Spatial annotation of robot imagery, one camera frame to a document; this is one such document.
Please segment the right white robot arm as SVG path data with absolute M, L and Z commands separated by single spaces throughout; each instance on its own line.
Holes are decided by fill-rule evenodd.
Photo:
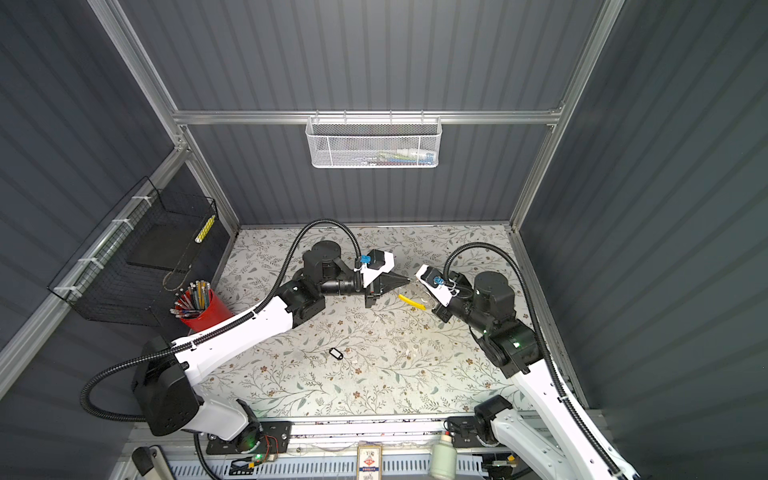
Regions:
M 504 275 L 486 271 L 469 281 L 424 265 L 416 277 L 436 301 L 434 314 L 469 326 L 487 359 L 511 380 L 547 429 L 541 433 L 511 400 L 496 395 L 474 409 L 482 441 L 507 447 L 542 479 L 638 478 L 549 369 L 550 358 L 534 330 L 516 316 L 516 294 Z

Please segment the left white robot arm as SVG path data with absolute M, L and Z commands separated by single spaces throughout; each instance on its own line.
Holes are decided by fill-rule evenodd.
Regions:
M 395 272 L 393 253 L 378 249 L 350 267 L 337 243 L 322 240 L 302 259 L 302 268 L 278 287 L 262 310 L 251 308 L 207 329 L 209 340 L 204 332 L 181 337 L 172 344 L 189 344 L 190 349 L 138 367 L 132 391 L 153 435 L 188 431 L 214 435 L 241 449 L 254 447 L 263 429 L 247 402 L 210 396 L 201 389 L 202 381 L 258 343 L 311 320 L 325 308 L 328 296 L 360 295 L 370 308 L 409 282 Z

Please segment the black key tag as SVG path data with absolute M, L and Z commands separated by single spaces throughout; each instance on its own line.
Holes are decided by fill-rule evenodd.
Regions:
M 337 361 L 340 361 L 340 360 L 342 360 L 344 358 L 343 353 L 340 350 L 338 350 L 337 348 L 331 348 L 329 350 L 329 355 L 331 357 L 333 357 Z

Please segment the pale green bottle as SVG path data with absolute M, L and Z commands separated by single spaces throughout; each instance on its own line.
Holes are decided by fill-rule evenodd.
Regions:
M 457 451 L 453 437 L 444 431 L 432 446 L 429 475 L 438 480 L 455 480 L 457 475 Z

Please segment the small card box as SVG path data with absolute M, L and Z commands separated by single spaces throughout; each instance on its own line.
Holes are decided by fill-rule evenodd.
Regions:
M 361 443 L 357 447 L 357 480 L 382 479 L 382 446 L 374 443 Z

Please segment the red pencil cup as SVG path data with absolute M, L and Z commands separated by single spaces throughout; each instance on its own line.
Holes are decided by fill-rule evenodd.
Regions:
M 180 290 L 169 313 L 193 332 L 207 330 L 233 316 L 229 307 L 205 280 L 194 281 L 185 290 Z

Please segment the yellow marker in basket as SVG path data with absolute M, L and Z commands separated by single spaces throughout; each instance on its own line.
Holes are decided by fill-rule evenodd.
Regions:
M 197 235 L 194 238 L 194 242 L 196 244 L 203 243 L 203 241 L 206 239 L 209 232 L 215 225 L 216 219 L 217 219 L 217 215 L 213 214 L 205 221 L 205 223 L 202 225 L 202 227 L 200 228 L 200 230 L 198 231 Z

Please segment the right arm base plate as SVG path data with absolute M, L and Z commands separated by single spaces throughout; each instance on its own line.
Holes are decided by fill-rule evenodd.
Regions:
M 492 448 L 499 445 L 490 424 L 476 416 L 450 416 L 443 426 L 455 448 Z

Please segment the white mesh wall basket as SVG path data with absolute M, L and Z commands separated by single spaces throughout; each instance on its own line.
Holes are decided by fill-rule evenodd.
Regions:
M 431 169 L 439 164 L 443 128 L 438 119 L 339 122 L 311 118 L 305 136 L 319 169 Z

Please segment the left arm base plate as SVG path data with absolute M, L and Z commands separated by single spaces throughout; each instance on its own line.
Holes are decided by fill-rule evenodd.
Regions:
M 207 455 L 256 455 L 265 458 L 287 452 L 293 423 L 289 421 L 266 421 L 261 430 L 248 427 L 246 432 L 234 440 L 224 441 L 213 435 L 205 444 Z

